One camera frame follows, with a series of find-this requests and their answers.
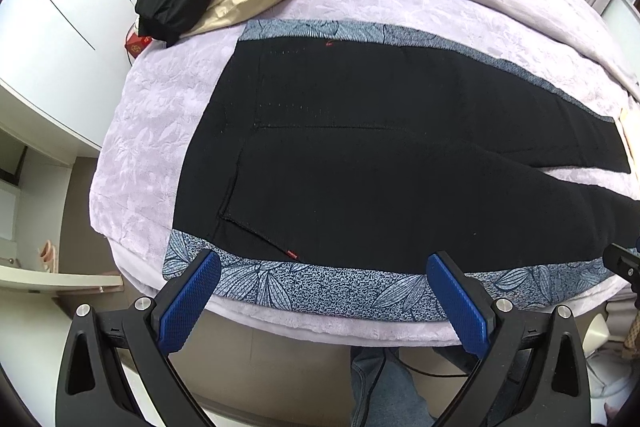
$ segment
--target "blue denim pants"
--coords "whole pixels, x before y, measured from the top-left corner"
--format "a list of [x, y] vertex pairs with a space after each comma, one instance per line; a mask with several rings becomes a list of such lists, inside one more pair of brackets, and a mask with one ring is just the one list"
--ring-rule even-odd
[[388, 347], [351, 348], [351, 427], [431, 427], [435, 419]]

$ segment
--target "silver screw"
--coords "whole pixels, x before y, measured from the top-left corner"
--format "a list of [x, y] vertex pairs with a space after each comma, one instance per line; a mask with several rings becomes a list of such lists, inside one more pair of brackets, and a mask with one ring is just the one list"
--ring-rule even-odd
[[135, 306], [137, 310], [143, 312], [144, 310], [149, 308], [149, 306], [151, 306], [151, 299], [149, 297], [141, 297], [136, 301]]
[[558, 306], [558, 315], [560, 315], [564, 319], [568, 319], [571, 317], [571, 309], [567, 306]]
[[498, 299], [495, 303], [495, 307], [501, 312], [510, 312], [513, 310], [513, 304], [511, 304], [511, 301], [508, 299]]
[[76, 315], [78, 317], [84, 317], [90, 311], [91, 311], [91, 306], [89, 306], [89, 304], [80, 304], [78, 306], [78, 309], [76, 310]]

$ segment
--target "floor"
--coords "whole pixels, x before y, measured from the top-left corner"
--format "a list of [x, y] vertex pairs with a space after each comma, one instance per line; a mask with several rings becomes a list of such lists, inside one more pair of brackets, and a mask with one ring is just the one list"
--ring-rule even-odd
[[[107, 240], [89, 224], [88, 192], [95, 164], [95, 159], [78, 158], [71, 174], [60, 239], [61, 271], [97, 274], [116, 269]], [[126, 282], [123, 292], [66, 296], [61, 305], [69, 312], [85, 301], [99, 311], [120, 309], [138, 296]], [[578, 318], [582, 331], [594, 313]], [[429, 347], [402, 348], [400, 354], [424, 371], [459, 372]], [[296, 341], [204, 312], [184, 348], [170, 360], [201, 403], [230, 417], [254, 425], [349, 424], [353, 398], [348, 346]], [[430, 412], [439, 415], [463, 379], [414, 375], [414, 382]]]

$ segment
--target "pant leg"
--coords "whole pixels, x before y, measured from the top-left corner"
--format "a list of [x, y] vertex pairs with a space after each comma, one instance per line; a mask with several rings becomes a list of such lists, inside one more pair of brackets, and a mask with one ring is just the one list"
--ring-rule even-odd
[[431, 427], [435, 422], [409, 371], [383, 347], [351, 348], [351, 427]]

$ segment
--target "blue textured rubber pad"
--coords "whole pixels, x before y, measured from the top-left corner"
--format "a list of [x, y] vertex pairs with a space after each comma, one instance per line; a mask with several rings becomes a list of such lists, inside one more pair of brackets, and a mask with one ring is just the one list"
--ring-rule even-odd
[[484, 358], [489, 350], [486, 321], [436, 254], [427, 260], [427, 279], [465, 351]]
[[220, 256], [211, 251], [160, 319], [158, 348], [167, 356], [180, 351], [220, 282]]

